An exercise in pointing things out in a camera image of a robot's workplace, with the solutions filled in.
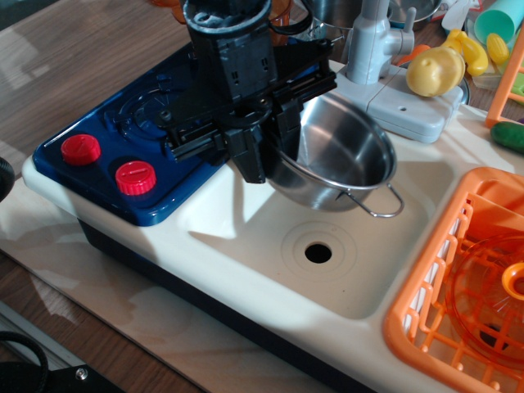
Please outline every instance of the orange dish rack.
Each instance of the orange dish rack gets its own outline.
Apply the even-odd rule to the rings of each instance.
[[[468,172],[386,316],[384,337],[397,357],[457,391],[524,392],[524,343],[517,343],[522,364],[508,367],[497,354],[475,349],[446,302],[454,264],[470,246],[515,233],[524,235],[524,177],[494,168]],[[519,323],[524,328],[524,318]],[[476,326],[477,333],[502,351],[510,338],[492,327]]]

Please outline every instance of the faucet handle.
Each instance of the faucet handle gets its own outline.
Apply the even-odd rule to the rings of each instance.
[[[415,23],[415,16],[417,15],[417,10],[415,7],[410,7],[406,14],[406,21],[404,23],[404,28],[402,29],[405,33],[410,33],[413,31],[413,25]]]

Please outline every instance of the teal plastic cup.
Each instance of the teal plastic cup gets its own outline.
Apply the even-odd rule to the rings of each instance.
[[[511,41],[524,20],[524,1],[497,0],[475,22],[477,39],[486,44],[490,33],[497,33],[506,43]]]

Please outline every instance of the toy stove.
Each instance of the toy stove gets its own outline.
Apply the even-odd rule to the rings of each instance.
[[[153,121],[194,83],[191,55],[187,45],[42,144],[37,170],[131,224],[163,221],[224,163],[218,153],[176,161]]]

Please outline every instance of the sink drain hole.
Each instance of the sink drain hole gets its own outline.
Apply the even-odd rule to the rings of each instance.
[[[331,249],[323,243],[313,243],[305,249],[305,257],[314,264],[323,264],[331,259]]]

